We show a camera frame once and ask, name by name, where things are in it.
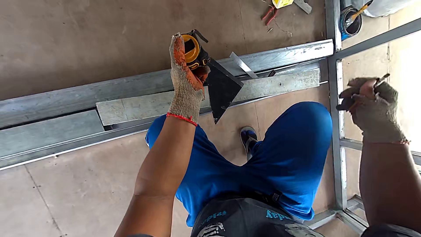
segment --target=blue bucket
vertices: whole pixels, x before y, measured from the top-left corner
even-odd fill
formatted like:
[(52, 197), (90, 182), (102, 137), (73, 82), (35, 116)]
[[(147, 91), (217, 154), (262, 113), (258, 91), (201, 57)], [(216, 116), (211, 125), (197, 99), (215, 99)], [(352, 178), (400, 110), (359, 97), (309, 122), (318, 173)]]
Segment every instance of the blue bucket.
[(357, 16), (355, 21), (345, 29), (345, 21), (355, 14), (358, 10), (353, 7), (347, 7), (341, 12), (341, 22), (339, 22), (339, 30), (341, 31), (342, 41), (356, 35), (361, 30), (362, 17)]

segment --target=orange rubber-coated glove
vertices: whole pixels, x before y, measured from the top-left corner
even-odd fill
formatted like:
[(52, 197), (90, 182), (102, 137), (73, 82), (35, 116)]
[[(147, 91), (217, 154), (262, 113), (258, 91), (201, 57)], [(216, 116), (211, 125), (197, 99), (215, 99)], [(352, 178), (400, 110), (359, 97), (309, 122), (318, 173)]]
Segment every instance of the orange rubber-coated glove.
[(167, 116), (174, 116), (197, 126), (200, 102), (205, 99), (203, 82), (211, 70), (204, 66), (191, 71), (186, 65), (184, 52), (183, 37), (177, 33), (172, 36), (170, 44), (174, 98)]

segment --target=blue shoe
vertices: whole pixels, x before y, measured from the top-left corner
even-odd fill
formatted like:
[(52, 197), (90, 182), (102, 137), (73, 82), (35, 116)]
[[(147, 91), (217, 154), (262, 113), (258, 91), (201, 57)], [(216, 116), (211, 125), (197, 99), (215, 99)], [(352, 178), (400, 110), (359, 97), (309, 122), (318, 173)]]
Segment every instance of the blue shoe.
[(245, 153), (247, 154), (247, 161), (248, 161), (252, 157), (251, 149), (253, 149), (254, 145), (257, 142), (256, 131), (252, 127), (245, 126), (240, 131), (240, 138), (244, 146)]

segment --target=knit glove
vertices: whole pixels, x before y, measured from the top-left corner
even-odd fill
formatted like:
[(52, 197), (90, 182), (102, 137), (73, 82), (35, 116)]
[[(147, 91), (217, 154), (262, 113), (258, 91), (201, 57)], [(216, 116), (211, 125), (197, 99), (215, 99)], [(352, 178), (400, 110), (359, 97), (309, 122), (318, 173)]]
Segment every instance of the knit glove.
[(339, 98), (336, 108), (349, 111), (362, 130), (363, 140), (373, 143), (409, 143), (397, 123), (398, 92), (382, 78), (355, 78)]
[(170, 44), (174, 98), (167, 117), (174, 116), (197, 126), (200, 102), (205, 99), (203, 82), (211, 70), (208, 66), (204, 66), (191, 71), (186, 65), (184, 52), (183, 37), (177, 33), (172, 36)]

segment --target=yellow box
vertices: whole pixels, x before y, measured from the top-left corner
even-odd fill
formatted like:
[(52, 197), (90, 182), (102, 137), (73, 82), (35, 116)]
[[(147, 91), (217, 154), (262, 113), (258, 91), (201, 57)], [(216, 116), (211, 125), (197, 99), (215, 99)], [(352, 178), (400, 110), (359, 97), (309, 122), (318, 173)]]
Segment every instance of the yellow box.
[(281, 7), (291, 5), (293, 2), (294, 0), (272, 0), (272, 3), (276, 8), (281, 8)]

